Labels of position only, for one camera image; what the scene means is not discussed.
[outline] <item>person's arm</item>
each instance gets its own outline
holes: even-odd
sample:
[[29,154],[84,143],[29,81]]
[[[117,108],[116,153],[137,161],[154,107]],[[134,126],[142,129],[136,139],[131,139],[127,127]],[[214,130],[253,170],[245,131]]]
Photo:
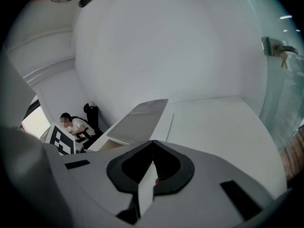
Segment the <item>person's arm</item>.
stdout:
[[83,126],[83,125],[81,124],[81,125],[79,126],[79,128],[78,128],[76,131],[72,132],[71,134],[72,134],[72,135],[76,135],[76,134],[81,133],[81,132],[83,132],[83,131],[85,131],[85,130],[86,130],[85,126]]

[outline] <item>black hair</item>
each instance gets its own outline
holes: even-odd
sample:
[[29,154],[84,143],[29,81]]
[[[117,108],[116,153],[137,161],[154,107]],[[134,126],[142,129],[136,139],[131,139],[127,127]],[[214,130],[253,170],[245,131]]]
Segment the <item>black hair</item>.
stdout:
[[61,114],[61,116],[60,116],[60,118],[61,117],[66,117],[70,122],[73,120],[73,119],[75,119],[75,118],[79,118],[79,119],[81,119],[82,121],[85,121],[87,124],[89,124],[88,122],[87,122],[87,120],[85,120],[85,119],[82,119],[82,118],[80,118],[80,117],[78,117],[78,116],[71,116],[69,113],[62,113]]

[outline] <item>glass panel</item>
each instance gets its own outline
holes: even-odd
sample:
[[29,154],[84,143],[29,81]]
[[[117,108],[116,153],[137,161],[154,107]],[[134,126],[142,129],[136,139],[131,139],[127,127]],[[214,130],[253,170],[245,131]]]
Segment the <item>glass panel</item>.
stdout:
[[40,138],[49,126],[50,124],[44,115],[41,106],[28,115],[22,122],[24,130],[37,138]]
[[304,117],[304,43],[292,15],[278,0],[247,1],[260,22],[262,36],[298,51],[298,55],[283,50],[277,56],[267,56],[267,88],[260,119],[281,151]]

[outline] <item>person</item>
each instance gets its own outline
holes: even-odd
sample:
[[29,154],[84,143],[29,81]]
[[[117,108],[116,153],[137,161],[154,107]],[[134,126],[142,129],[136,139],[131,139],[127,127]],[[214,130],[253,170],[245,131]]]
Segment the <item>person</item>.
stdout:
[[66,128],[72,135],[77,135],[87,129],[87,133],[90,136],[96,135],[94,129],[88,124],[88,122],[78,116],[71,116],[69,113],[63,113],[60,117],[60,124]]

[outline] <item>ceiling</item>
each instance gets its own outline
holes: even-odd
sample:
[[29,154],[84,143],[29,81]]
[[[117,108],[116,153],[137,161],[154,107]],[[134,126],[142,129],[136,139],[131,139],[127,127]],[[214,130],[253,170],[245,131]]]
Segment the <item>ceiling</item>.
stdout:
[[79,13],[78,0],[54,3],[50,0],[31,1],[12,26],[6,46],[15,49],[39,37],[72,31]]

